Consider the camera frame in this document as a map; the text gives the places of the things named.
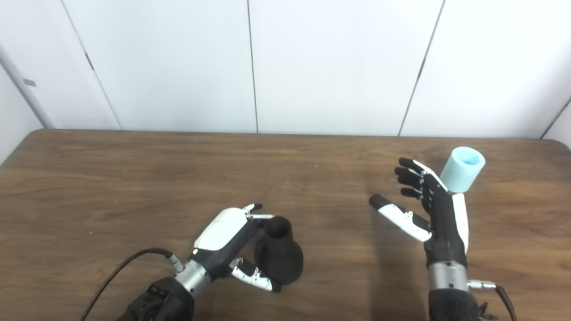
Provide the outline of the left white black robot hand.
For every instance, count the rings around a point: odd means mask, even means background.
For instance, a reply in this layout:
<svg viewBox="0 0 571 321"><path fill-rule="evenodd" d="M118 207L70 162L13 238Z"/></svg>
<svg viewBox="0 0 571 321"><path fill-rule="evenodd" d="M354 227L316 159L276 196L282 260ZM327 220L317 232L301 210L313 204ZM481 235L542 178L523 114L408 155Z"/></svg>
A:
<svg viewBox="0 0 571 321"><path fill-rule="evenodd" d="M243 208L222 210L194 242L190 262L201 266L209 283L234 276L241 282L266 291L281 291L279 282L267 276L254 263L238 256L255 234L275 217L272 214L256 214L255 211L261 208L261 204L250 204Z"/></svg>

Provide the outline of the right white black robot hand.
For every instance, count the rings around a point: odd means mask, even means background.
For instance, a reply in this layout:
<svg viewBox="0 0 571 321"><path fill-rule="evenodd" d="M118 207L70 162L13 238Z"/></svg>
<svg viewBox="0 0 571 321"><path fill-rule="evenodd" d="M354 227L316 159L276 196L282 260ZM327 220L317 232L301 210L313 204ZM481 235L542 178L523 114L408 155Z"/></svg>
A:
<svg viewBox="0 0 571 321"><path fill-rule="evenodd" d="M394 168L401 195L420 201L430 219L374 194L369 204L384 218L424 244L427 266L451 261L468 267L468 219L464 195L451 195L434 170L410 158Z"/></svg>

